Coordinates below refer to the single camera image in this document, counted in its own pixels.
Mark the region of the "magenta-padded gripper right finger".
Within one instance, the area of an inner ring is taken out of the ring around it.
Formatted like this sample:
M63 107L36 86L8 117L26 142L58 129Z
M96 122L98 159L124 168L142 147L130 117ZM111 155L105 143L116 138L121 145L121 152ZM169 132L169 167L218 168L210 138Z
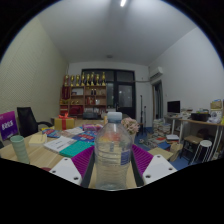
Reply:
M176 172L176 169L162 155L151 155L136 145L132 146L131 163L138 187Z

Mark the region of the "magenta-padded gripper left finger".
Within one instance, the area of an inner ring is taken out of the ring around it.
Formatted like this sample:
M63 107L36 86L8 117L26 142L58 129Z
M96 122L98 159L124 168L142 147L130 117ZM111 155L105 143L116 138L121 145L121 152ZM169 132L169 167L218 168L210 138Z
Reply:
M87 188L94 167L94 147L91 146L72 158L64 157L50 172L76 185Z

